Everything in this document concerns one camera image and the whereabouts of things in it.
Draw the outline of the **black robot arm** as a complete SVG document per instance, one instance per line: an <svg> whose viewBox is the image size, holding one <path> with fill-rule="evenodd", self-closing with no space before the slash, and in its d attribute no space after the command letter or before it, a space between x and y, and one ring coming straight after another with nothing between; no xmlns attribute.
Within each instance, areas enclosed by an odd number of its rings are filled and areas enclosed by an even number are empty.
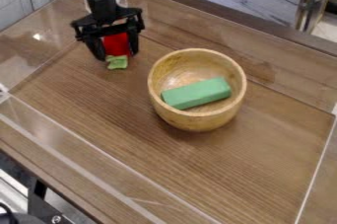
<svg viewBox="0 0 337 224"><path fill-rule="evenodd" d="M71 22L75 38L85 43L97 60L105 60L103 38L127 34L132 54L139 52L139 33L145 29L143 9L123 7L116 0L85 0L91 13Z"/></svg>

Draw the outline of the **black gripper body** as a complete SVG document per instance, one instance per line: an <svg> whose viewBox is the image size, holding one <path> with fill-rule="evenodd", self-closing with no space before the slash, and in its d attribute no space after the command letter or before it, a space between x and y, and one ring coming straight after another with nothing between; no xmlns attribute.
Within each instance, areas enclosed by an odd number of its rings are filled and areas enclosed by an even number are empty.
<svg viewBox="0 0 337 224"><path fill-rule="evenodd" d="M89 14L71 22L75 29L75 37L80 41L101 38L123 33L139 34L145 28L143 10L140 8L119 7L116 19L96 21Z"/></svg>

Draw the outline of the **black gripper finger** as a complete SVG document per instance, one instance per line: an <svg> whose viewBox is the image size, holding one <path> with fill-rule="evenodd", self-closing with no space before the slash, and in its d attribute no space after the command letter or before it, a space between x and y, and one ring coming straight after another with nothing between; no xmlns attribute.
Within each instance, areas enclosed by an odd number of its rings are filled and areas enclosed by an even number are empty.
<svg viewBox="0 0 337 224"><path fill-rule="evenodd" d="M128 42L129 42L129 50L131 54L136 55L139 52L139 26L137 21L135 19L129 19L128 22Z"/></svg>
<svg viewBox="0 0 337 224"><path fill-rule="evenodd" d="M100 61L105 60L105 48L100 37L88 36L85 38L85 45L92 52L95 58Z"/></svg>

